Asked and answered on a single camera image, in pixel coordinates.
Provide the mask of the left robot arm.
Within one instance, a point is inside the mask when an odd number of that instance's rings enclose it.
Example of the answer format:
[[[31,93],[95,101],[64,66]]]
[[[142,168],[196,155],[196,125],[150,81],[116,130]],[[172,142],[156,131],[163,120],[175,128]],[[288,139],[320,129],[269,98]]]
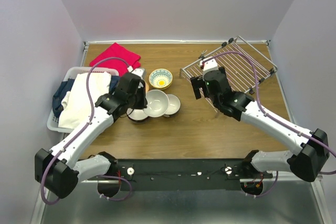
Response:
[[[40,195],[46,201],[48,189],[59,199],[67,197],[79,182],[102,176],[116,175],[116,160],[109,154],[81,160],[89,145],[128,109],[143,109],[145,98],[145,70],[136,68],[124,74],[112,93],[90,100],[91,112],[64,140],[50,150],[40,149],[35,155],[35,180],[40,183]]]

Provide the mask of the teal white bowl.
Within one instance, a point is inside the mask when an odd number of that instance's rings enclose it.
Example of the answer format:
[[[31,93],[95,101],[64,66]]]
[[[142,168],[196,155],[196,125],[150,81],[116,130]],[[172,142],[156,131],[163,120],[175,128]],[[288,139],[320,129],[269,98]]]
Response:
[[[165,118],[175,116],[181,108],[181,101],[176,95],[167,94],[167,97],[169,99],[169,107],[163,115]]]

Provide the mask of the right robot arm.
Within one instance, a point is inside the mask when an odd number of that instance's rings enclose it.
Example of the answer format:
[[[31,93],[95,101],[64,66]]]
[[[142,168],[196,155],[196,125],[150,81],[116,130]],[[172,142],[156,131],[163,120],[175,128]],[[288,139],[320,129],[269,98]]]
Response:
[[[298,178],[313,182],[329,158],[326,132],[297,126],[263,108],[250,95],[231,89],[225,69],[212,68],[190,82],[197,99],[209,98],[213,106],[225,116],[261,129],[288,149],[286,151],[251,151],[241,165],[249,178],[259,172],[291,172]]]

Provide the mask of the cream striped bowl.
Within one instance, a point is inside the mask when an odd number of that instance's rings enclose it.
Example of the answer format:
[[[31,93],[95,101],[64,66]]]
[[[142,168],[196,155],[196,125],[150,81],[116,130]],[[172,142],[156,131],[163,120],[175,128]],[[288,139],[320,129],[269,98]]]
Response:
[[[166,83],[172,83],[173,75],[167,69],[155,69],[149,75],[149,83],[152,83],[156,86],[162,86]]]

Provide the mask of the beige bowl with drawing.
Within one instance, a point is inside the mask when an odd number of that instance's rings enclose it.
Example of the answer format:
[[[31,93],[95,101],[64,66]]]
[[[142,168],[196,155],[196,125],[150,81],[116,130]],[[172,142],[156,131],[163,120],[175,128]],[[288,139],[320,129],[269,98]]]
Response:
[[[148,92],[150,90],[150,85],[145,82],[145,91]]]

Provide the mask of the plain beige bowl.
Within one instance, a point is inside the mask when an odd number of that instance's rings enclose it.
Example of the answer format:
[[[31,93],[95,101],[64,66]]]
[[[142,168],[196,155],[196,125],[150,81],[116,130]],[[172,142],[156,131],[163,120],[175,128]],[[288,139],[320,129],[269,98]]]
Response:
[[[143,112],[152,118],[163,116],[169,107],[168,96],[161,90],[150,90],[145,96],[148,104]]]

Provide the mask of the red bowl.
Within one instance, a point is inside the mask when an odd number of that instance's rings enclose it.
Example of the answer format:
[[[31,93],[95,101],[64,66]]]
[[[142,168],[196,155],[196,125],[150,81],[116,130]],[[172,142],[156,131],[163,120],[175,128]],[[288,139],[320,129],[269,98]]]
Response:
[[[128,117],[134,121],[142,121],[148,118],[143,110],[133,110]]]

